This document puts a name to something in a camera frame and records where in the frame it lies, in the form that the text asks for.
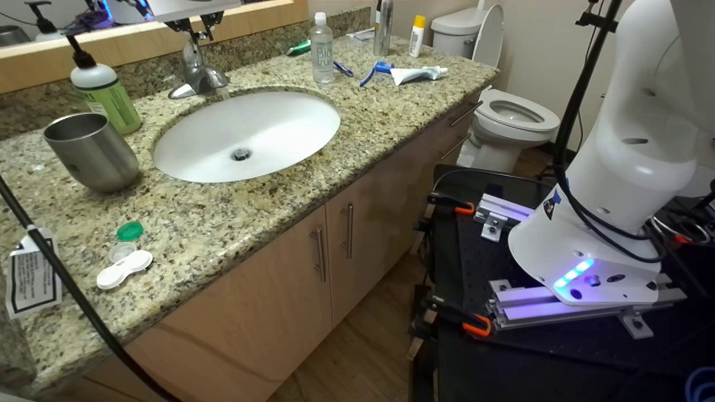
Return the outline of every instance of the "backsplash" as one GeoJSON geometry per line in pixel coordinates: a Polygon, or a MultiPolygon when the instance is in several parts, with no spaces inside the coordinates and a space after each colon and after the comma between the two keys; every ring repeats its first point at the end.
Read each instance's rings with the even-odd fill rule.
{"type": "MultiPolygon", "coordinates": [[[[371,26],[371,10],[357,10],[329,18],[334,37],[344,37],[371,26]]],[[[294,42],[309,39],[310,23],[288,26],[269,31],[259,31],[214,45],[204,45],[206,65],[229,72],[240,65],[281,57],[294,42]]],[[[168,55],[132,65],[115,67],[121,83],[132,99],[170,91],[180,83],[180,57],[168,55]]],[[[18,137],[45,128],[54,119],[72,112],[83,112],[84,105],[76,96],[68,78],[49,85],[26,87],[11,94],[0,94],[0,138],[18,137]]]]}

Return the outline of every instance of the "sink drain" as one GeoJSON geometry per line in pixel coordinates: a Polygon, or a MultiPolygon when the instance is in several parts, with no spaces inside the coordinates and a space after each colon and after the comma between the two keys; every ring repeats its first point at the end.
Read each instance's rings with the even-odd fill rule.
{"type": "Polygon", "coordinates": [[[229,160],[232,161],[246,161],[246,160],[251,160],[251,155],[252,153],[247,148],[236,148],[236,151],[229,153],[229,160]]]}

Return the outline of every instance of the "wooden floor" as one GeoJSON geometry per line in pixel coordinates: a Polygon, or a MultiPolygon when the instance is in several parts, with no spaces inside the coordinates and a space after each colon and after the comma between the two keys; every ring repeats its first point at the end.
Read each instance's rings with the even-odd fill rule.
{"type": "MultiPolygon", "coordinates": [[[[547,161],[523,153],[516,175],[537,176],[547,161]]],[[[407,256],[269,402],[407,402],[408,311],[423,276],[420,259],[407,256]]]]}

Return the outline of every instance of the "green bottle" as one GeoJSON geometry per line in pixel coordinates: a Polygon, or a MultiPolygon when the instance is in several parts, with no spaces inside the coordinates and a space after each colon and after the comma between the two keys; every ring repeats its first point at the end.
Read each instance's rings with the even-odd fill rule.
{"type": "Polygon", "coordinates": [[[76,67],[68,75],[72,85],[80,91],[92,112],[105,114],[115,135],[132,135],[143,119],[134,109],[125,87],[119,83],[109,65],[95,62],[83,51],[73,37],[67,37],[73,47],[76,67]]]}

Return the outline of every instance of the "green bottle cap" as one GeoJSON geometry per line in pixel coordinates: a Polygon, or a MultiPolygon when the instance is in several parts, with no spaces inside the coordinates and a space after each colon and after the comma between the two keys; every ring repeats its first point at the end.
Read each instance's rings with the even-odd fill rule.
{"type": "Polygon", "coordinates": [[[143,234],[143,225],[139,221],[122,224],[115,230],[119,241],[135,241],[143,234]]]}

